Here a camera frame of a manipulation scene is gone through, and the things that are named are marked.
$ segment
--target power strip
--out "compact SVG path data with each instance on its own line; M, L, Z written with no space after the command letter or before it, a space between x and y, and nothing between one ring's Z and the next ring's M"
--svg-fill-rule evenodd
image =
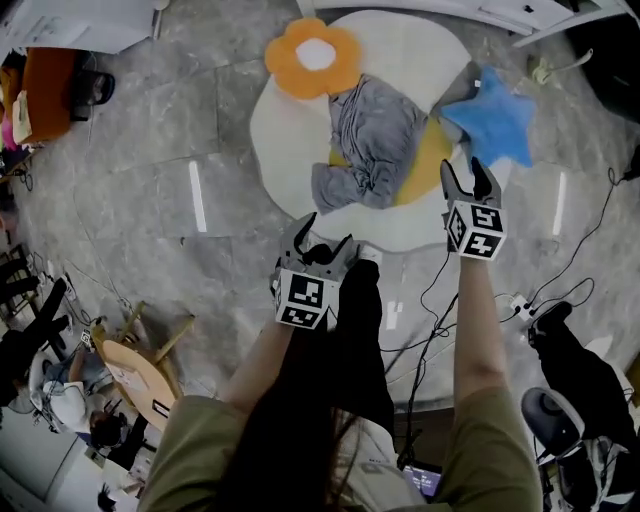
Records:
M511 301L510 306L511 309L513 309L518 314L518 317L522 321L528 322L529 320L531 320L533 316L532 311L534 311L534 309L531 308L531 306L527 302L527 299L525 299L522 295L515 295L513 297L513 300Z

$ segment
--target gray marble floor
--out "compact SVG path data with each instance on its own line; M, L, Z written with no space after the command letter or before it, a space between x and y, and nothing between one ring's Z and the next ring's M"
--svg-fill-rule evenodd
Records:
M68 272L90 316L107 315L117 324L126 301L145 300L146 321L161 336L188 312L197 315L193 332L173 354L190 393L215 393L272 315L266 277L288 219L261 187L248 121L267 79L266 43L298 16L294 0L175 0L159 41L97 56L98 68L116 76L114 98L95 108L91 123L75 124L34 157L33 192L14 185L23 241L58 272ZM530 295L562 268L597 221L609 187L607 169L622 171L640 142L640 127L606 111L580 70L544 87L526 77L529 53L543 53L556 65L571 60L563 36L516 50L503 30L427 16L452 30L478 62L496 67L515 91L536 101L530 130L535 167L518 169L504 191L510 234L491 265L496 294ZM190 162L199 170L205 232L194 217ZM561 171L569 193L561 234L553 237ZM613 192L602 229L542 293L561 295L593 277L592 297L569 323L585 343L612 334L612 357L622 366L640 347L640 324L633 321L640 304L640 244L633 234L639 193L640 182ZM383 256L383 309L390 301L403 304L395 329L386 329L385 313L384 348L421 339L431 329L433 317L419 298L445 255L444 248L431 248ZM457 270L452 257L425 297L440 314L455 293ZM571 298L577 302L584 293L578 289ZM497 300L506 318L508 297ZM455 321L455 310L449 320ZM503 324L517 395L542 382L523 327L517 319ZM451 396L454 334L453 329L429 348L420 407L447 403ZM398 402L408 399L417 350L403 355L388 375Z

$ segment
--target monitor screen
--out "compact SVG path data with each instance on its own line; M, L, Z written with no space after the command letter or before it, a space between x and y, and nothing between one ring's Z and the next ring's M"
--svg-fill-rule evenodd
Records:
M440 482L440 476L438 473L428 471L426 469L418 469L413 466L406 466L404 468L406 476L411 478L418 490L423 496L433 498Z

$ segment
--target gray cloth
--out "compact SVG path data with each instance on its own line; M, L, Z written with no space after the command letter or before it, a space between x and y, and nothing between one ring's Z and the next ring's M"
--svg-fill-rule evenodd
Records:
M362 75L358 85L329 98L331 144L350 167L314 164L313 199L321 214L358 202L393 205L427 124L427 114L389 84Z

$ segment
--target white rug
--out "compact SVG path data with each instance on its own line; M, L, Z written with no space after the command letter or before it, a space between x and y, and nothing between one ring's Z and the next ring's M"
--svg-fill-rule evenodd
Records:
M405 14L359 11L333 26L350 30L362 46L362 71L406 94L425 112L440 99L471 60L462 43L447 29ZM300 101L278 89L273 76L258 99L251 118L251 137L262 182L273 201L294 218L317 211L311 195L311 168L327 162L331 125L327 96ZM473 181L466 157L454 149L452 165L463 187ZM503 190L511 161L491 167ZM356 240L389 252L404 252L446 242L441 215L447 210L436 187L417 201L386 210L352 204L318 215L313 231L339 240Z

